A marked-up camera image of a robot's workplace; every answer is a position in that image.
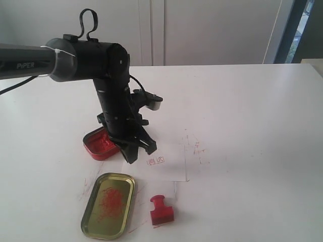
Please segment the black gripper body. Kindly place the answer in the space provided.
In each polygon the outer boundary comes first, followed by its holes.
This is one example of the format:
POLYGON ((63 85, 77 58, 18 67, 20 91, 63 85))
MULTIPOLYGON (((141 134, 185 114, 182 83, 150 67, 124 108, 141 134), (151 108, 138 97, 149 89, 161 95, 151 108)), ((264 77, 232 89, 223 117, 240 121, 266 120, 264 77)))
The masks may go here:
POLYGON ((98 121, 107 130, 110 139, 122 149, 149 148, 149 135, 143 128, 149 121, 142 118, 139 109, 148 106, 147 100, 101 100, 102 114, 98 121))

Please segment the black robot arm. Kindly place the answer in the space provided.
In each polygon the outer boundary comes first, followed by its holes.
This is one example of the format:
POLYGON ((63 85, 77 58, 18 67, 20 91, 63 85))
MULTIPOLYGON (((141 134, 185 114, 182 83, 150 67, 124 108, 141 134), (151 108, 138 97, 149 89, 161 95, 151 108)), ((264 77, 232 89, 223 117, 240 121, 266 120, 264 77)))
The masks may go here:
POLYGON ((45 75, 56 82, 91 79, 102 109, 98 122, 131 164, 140 148, 147 154, 157 149, 145 130, 149 122, 139 111, 142 107, 157 110, 163 99, 143 87, 131 90, 129 69, 130 55, 124 47, 97 39, 64 35, 41 47, 1 45, 1 79, 31 81, 45 75))

